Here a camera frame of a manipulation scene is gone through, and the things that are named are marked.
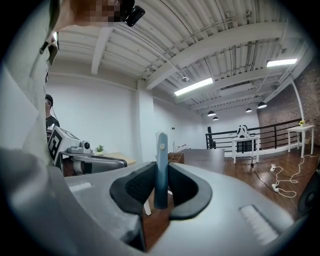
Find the blue handle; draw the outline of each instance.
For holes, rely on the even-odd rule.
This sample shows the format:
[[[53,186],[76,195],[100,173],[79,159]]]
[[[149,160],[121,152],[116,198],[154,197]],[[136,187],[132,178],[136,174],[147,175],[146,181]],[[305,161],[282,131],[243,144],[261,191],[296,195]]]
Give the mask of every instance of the blue handle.
[[[168,208],[168,136],[160,133],[156,156],[157,170],[155,173],[154,207]]]

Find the person's shoulder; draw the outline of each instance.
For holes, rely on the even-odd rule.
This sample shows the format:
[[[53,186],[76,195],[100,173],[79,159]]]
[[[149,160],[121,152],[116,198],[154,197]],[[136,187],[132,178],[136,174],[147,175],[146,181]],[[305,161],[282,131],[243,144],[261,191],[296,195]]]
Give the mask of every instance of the person's shoulder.
[[[58,121],[56,118],[54,118],[53,116],[51,116],[51,117],[52,117],[52,122],[53,122],[56,126],[60,127],[59,121]]]

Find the white cable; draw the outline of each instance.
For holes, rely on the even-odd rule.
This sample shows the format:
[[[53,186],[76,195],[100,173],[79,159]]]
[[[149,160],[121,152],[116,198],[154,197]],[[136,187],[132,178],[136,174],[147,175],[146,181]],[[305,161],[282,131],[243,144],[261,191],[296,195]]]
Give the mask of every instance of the white cable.
[[[293,174],[293,175],[291,176],[291,178],[290,178],[290,179],[287,179],[287,180],[278,180],[278,174],[281,173],[284,169],[283,169],[281,166],[276,166],[275,168],[281,168],[281,170],[275,175],[275,179],[276,179],[275,186],[276,186],[276,187],[279,186],[279,183],[280,183],[280,182],[290,182],[290,183],[293,183],[293,184],[297,184],[298,181],[297,181],[297,180],[292,180],[292,179],[293,179],[294,176],[298,175],[298,174],[301,172],[301,165],[304,164],[304,162],[305,162],[305,157],[316,158],[316,157],[318,157],[318,156],[320,156],[320,154],[318,154],[318,155],[309,155],[309,154],[306,154],[306,155],[303,157],[303,162],[301,162],[301,163],[298,164],[298,167],[299,167],[299,168],[298,168],[298,172],[295,173],[295,174]],[[285,190],[283,190],[283,189],[280,188],[280,187],[277,187],[276,189],[277,189],[277,192],[278,192],[281,196],[284,196],[284,197],[286,197],[286,198],[294,198],[294,197],[297,195],[297,193],[296,193],[295,191],[292,191],[292,190],[291,190],[291,191],[285,191]],[[283,191],[283,192],[286,192],[286,193],[292,192],[292,193],[294,193],[294,195],[293,195],[293,196],[288,196],[288,195],[285,195],[285,194],[281,194],[281,193],[279,192],[279,190],[281,190],[281,191]]]

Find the ceiling sprinkler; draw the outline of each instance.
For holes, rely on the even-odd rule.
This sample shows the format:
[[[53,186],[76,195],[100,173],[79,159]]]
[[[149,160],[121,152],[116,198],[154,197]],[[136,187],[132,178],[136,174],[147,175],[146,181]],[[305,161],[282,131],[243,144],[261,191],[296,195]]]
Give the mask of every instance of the ceiling sprinkler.
[[[189,77],[184,76],[184,77],[182,77],[181,81],[182,82],[189,82]]]

